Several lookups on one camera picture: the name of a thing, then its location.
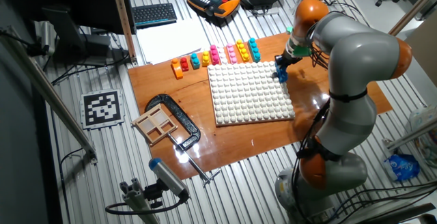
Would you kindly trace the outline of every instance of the blue lego brick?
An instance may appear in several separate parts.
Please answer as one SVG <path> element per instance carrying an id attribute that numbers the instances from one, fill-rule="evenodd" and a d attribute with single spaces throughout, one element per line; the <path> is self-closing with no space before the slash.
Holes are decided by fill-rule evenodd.
<path id="1" fill-rule="evenodd" d="M 279 83 L 284 83 L 288 80 L 287 67 L 279 68 L 278 64 L 274 63 L 278 74 Z"/>
<path id="2" fill-rule="evenodd" d="M 193 65 L 193 70 L 200 68 L 199 58 L 196 53 L 191 54 L 191 65 Z"/>
<path id="3" fill-rule="evenodd" d="M 251 38 L 247 44 L 249 46 L 249 52 L 252 55 L 252 60 L 257 63 L 261 60 L 261 54 L 259 54 L 258 45 L 255 42 L 255 38 Z"/>

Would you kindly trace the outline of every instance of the yellow lego brick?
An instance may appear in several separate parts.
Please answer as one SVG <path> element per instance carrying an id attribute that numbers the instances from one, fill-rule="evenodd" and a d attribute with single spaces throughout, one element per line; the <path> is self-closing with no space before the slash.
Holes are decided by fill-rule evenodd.
<path id="1" fill-rule="evenodd" d="M 208 64 L 210 64 L 210 52 L 209 51 L 204 51 L 203 52 L 203 57 L 202 57 L 202 66 L 203 67 L 208 67 Z"/>
<path id="2" fill-rule="evenodd" d="M 247 53 L 247 50 L 244 47 L 243 41 L 237 40 L 236 43 L 237 43 L 238 52 L 240 53 L 243 62 L 249 61 L 249 54 Z"/>

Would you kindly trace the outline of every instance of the white lego baseplate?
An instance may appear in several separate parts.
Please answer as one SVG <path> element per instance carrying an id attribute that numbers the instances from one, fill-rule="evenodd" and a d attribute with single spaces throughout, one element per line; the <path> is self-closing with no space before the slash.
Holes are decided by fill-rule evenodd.
<path id="1" fill-rule="evenodd" d="M 279 83 L 274 61 L 209 65 L 217 126 L 294 118 L 287 83 Z"/>

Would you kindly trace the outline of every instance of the pink lego brick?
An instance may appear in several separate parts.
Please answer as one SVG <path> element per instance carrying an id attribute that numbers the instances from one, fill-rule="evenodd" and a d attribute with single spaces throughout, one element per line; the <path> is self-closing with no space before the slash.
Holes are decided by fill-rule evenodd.
<path id="1" fill-rule="evenodd" d="M 219 52 L 217 51 L 217 47 L 215 45 L 210 47 L 210 55 L 212 58 L 212 65 L 220 64 Z"/>
<path id="2" fill-rule="evenodd" d="M 227 49 L 227 53 L 229 54 L 229 60 L 231 64 L 236 64 L 237 57 L 235 55 L 234 45 L 232 43 L 228 43 L 226 49 Z"/>

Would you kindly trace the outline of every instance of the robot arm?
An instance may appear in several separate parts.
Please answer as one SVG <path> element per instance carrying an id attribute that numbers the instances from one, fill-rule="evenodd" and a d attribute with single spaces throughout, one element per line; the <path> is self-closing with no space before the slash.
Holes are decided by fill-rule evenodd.
<path id="1" fill-rule="evenodd" d="M 411 48 L 405 42 L 344 14 L 328 13 L 326 5 L 320 3 L 322 5 L 304 0 L 298 6 L 293 33 L 284 54 L 277 57 L 277 65 L 283 70 L 290 62 L 284 59 L 295 58 L 296 46 L 312 44 L 302 38 L 312 25 L 304 23 L 307 17 L 302 19 L 298 13 L 305 11 L 301 6 L 315 8 L 313 5 L 318 5 L 317 10 L 324 16 L 313 20 L 317 25 L 312 40 L 323 53 L 330 55 L 331 99 L 322 127 L 307 139 L 308 146 L 297 154 L 300 175 L 293 179 L 293 169 L 285 169 L 277 178 L 277 197 L 288 210 L 296 207 L 297 201 L 305 204 L 319 200 L 366 181 L 363 159 L 349 151 L 366 140 L 376 121 L 376 106 L 367 95 L 367 84 L 399 77 L 412 59 Z"/>

